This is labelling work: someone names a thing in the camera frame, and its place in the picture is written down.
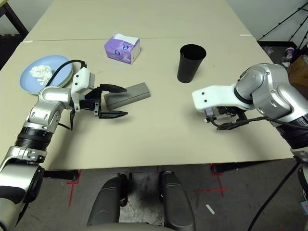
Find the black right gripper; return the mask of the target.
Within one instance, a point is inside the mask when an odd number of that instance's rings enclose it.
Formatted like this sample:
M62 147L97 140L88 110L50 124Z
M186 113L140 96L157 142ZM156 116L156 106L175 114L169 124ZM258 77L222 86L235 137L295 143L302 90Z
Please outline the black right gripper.
M220 115L238 116L239 119L245 119L245 110L238 107L218 107L218 113Z

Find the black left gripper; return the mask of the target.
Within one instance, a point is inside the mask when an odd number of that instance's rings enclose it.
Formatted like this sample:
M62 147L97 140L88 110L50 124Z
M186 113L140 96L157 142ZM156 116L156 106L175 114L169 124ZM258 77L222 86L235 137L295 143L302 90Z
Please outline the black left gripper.
M99 119L114 119L128 115L128 112L110 111L102 112L102 91L110 93L127 92L123 87L112 84L100 84L100 88L95 88L85 95L84 100L80 101L80 109L94 112L94 116Z

